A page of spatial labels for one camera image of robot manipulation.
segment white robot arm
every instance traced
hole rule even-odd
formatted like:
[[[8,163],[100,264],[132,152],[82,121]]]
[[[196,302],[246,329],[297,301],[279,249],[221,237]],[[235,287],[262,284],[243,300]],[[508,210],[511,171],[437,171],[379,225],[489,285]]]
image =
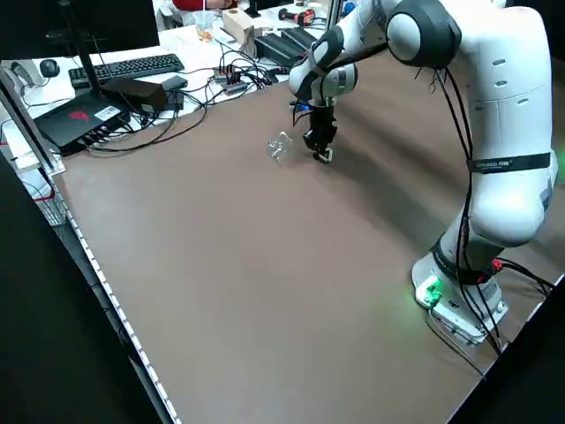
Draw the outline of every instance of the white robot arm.
[[[546,216],[557,174],[544,24],[536,11],[503,9],[504,4],[361,0],[290,72],[291,92],[313,108],[306,144],[315,157],[328,162],[328,143],[336,131],[330,129],[333,97],[355,87],[355,61],[386,42],[403,64],[443,69],[457,57],[466,66],[474,145],[467,164],[472,182],[465,210],[468,266],[456,266],[462,254],[462,210],[430,253],[414,265],[412,281],[424,307],[431,306],[430,286],[442,282],[441,300],[433,311],[472,343],[482,341],[485,329],[492,329],[508,310],[493,277],[493,260],[504,248],[533,239]]]

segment black keyboard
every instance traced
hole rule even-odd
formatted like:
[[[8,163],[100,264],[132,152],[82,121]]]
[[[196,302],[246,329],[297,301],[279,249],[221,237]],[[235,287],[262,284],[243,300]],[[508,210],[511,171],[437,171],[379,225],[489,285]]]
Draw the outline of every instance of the black keyboard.
[[[185,68],[177,55],[142,57],[106,65],[98,64],[94,67],[101,85],[115,77],[141,78],[159,73],[182,71]],[[75,90],[90,87],[85,68],[70,69],[69,77],[71,77],[71,84]]]

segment table surface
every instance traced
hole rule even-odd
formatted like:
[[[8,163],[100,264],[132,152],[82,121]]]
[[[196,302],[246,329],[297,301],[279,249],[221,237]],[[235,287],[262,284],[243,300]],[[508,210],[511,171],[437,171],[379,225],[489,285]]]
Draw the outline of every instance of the table surface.
[[[287,8],[293,11],[300,11],[305,9],[299,8],[295,5],[289,5]],[[281,28],[296,27],[295,24],[288,21],[280,21],[277,18],[277,12],[281,7],[275,7],[272,9],[267,9],[265,11],[260,11],[261,16],[254,19],[253,23],[258,27],[268,27],[270,31],[278,33]],[[320,16],[325,16],[325,12],[320,5],[316,6],[316,11]],[[222,19],[218,16],[218,19],[214,21],[214,37],[220,42],[227,43],[232,40],[231,37],[225,34],[220,28],[222,27]],[[323,30],[320,28],[307,29],[307,31],[314,35],[320,36],[323,34]],[[231,49],[239,49],[238,43],[227,44]],[[170,29],[166,31],[161,31],[159,33],[159,46],[147,48],[147,49],[136,49],[127,51],[118,51],[111,53],[102,54],[104,62],[106,64],[111,64],[113,62],[119,62],[123,60],[134,59],[138,57],[151,57],[158,55],[166,55],[169,53],[176,54],[181,62],[185,65],[184,72],[191,72],[203,68],[212,68],[219,64],[220,57],[222,53],[227,51],[223,48],[219,42],[202,42],[196,33],[195,25],[184,26],[181,28]],[[237,53],[231,53],[225,57],[227,63],[238,57]],[[91,59],[94,65],[102,64],[102,60],[99,55],[91,55]],[[42,59],[37,59],[35,62],[39,66]],[[43,104],[50,103],[43,106],[34,106],[29,108],[28,112],[33,117],[39,117],[40,115],[53,110],[55,107],[64,104],[74,98],[74,89],[71,86],[71,81],[69,79],[68,71],[72,68],[77,68],[80,66],[80,59],[78,57],[57,57],[56,58],[61,72],[59,75],[49,81],[45,87],[32,87],[26,91],[26,101],[29,104]],[[260,65],[266,68],[274,67],[275,64],[268,59],[260,59]],[[159,75],[154,75],[151,77],[141,78],[140,80],[161,83],[172,76],[177,75],[174,72],[163,73]],[[217,84],[211,84],[206,92],[205,88],[197,89],[203,87],[210,76],[213,75],[211,70],[204,70],[201,72],[195,72],[190,75],[180,75],[188,81],[188,86],[185,90],[190,91],[191,94],[204,102],[207,98],[211,98],[213,95],[217,94],[222,90],[222,88]],[[279,80],[284,81],[288,77],[283,76]],[[249,93],[255,91],[255,87],[250,88]],[[216,97],[217,102],[222,102],[229,97],[227,95],[218,95]],[[183,116],[188,113],[192,113],[196,109],[197,105],[190,100],[185,100],[184,109],[180,111],[179,115]],[[172,111],[163,112],[161,114],[162,118],[172,117]],[[131,121],[131,125],[134,128],[138,128],[139,124],[134,119]],[[19,132],[17,126],[13,122],[7,122],[3,126],[6,139],[10,145],[11,153],[18,160],[16,164],[19,169],[23,170],[26,168],[33,168],[37,165],[37,159],[31,153],[30,147],[27,145],[26,140]]]
[[[307,119],[291,127],[281,84],[159,146],[67,158],[56,177],[184,422],[437,423],[478,380],[426,327],[410,281],[463,203],[447,106],[430,75],[414,81],[389,54],[359,68],[328,166],[303,147]],[[261,110],[252,125],[249,110]],[[277,164],[266,150],[280,131],[294,147]],[[563,191],[536,240],[507,254],[552,280]],[[540,297],[519,276],[500,283],[512,339]],[[471,354],[493,359],[485,344]]]

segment green led light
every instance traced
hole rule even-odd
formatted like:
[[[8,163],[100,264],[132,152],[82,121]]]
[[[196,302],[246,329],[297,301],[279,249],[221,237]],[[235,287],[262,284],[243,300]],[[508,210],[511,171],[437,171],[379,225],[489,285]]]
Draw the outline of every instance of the green led light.
[[[429,293],[441,292],[441,280],[435,276],[433,281],[426,287]]]

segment sticker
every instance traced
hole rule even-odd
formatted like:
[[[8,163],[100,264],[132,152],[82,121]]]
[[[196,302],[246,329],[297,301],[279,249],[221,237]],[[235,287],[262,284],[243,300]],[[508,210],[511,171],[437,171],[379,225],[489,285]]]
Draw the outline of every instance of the sticker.
[[[107,121],[118,113],[120,113],[120,109],[116,109],[114,106],[108,106],[107,108],[102,109],[100,112],[94,113],[94,116],[101,121]]]

